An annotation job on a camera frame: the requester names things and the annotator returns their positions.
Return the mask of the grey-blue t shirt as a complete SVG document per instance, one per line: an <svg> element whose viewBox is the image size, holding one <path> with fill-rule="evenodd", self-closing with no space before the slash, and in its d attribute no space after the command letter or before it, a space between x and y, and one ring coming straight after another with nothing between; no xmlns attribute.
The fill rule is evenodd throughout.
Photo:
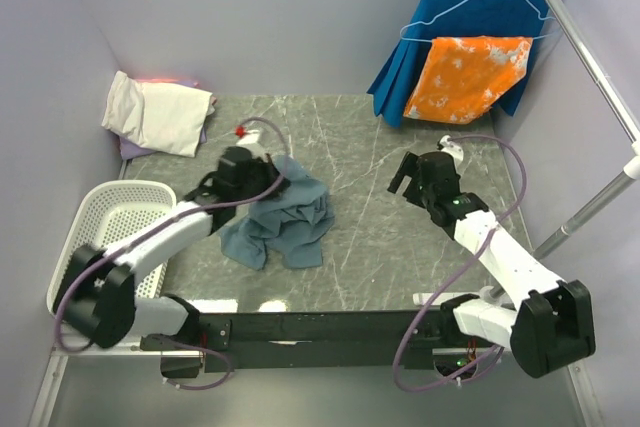
<svg viewBox="0 0 640 427"><path fill-rule="evenodd" d="M330 192L322 181L288 156L274 159L289 186L277 197L249 207L238 222L219 231L222 254L250 269L263 269L268 253L282 255L287 269L323 264L322 237L335 222Z"/></svg>

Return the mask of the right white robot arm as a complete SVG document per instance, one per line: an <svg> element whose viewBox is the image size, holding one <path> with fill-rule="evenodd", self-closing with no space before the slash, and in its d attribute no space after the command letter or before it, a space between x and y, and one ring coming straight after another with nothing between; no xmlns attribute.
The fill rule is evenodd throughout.
<svg viewBox="0 0 640 427"><path fill-rule="evenodd" d="M477 256L502 293L464 294L439 309L439 334L460 346L476 337L509 349L533 378L596 350L591 295L564 281L518 243L488 205L460 188L454 158L444 151L403 157L388 187L428 211L431 221Z"/></svg>

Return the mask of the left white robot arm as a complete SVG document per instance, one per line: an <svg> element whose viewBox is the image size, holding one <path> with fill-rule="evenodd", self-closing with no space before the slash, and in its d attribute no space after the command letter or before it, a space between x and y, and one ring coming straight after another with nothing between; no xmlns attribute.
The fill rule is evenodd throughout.
<svg viewBox="0 0 640 427"><path fill-rule="evenodd" d="M114 246L79 247L71 256L53 304L56 334L68 324L89 345L111 348L128 335L165 336L186 349L202 338L201 314L186 300L136 296L156 267L212 235L234 218L240 205L270 200L290 182L267 153L229 147L166 215Z"/></svg>

